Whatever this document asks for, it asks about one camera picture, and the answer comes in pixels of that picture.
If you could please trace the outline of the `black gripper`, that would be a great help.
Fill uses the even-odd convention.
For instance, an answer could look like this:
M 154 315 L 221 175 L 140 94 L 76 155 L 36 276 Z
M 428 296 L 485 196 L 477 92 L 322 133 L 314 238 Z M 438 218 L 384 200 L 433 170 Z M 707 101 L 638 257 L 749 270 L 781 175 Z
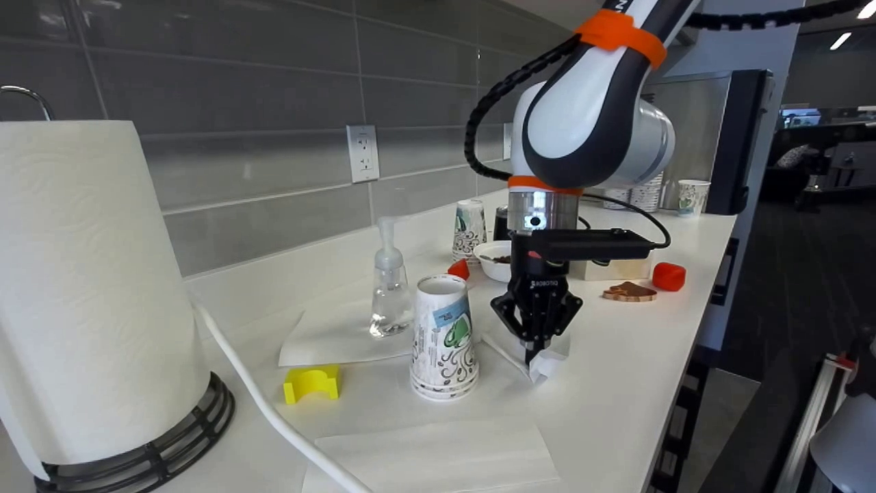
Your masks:
M 511 238 L 511 279 L 490 308 L 519 339 L 526 364 L 537 359 L 584 308 L 567 282 L 570 264 L 579 256 L 577 234 L 530 234 Z

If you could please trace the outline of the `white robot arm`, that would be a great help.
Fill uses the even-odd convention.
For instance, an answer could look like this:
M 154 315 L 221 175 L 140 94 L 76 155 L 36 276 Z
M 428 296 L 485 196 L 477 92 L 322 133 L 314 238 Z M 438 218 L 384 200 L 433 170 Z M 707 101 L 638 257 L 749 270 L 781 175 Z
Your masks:
M 530 364 L 573 323 L 584 301 L 570 292 L 573 261 L 638 261 L 670 238 L 633 230 L 579 230 L 586 190 L 633 190 L 651 182 L 677 149 L 664 112 L 640 100 L 645 77 L 699 0 L 604 0 L 560 48 L 527 63 L 560 66 L 519 100 L 511 122 L 507 229 L 511 279 L 492 298 L 501 323 Z

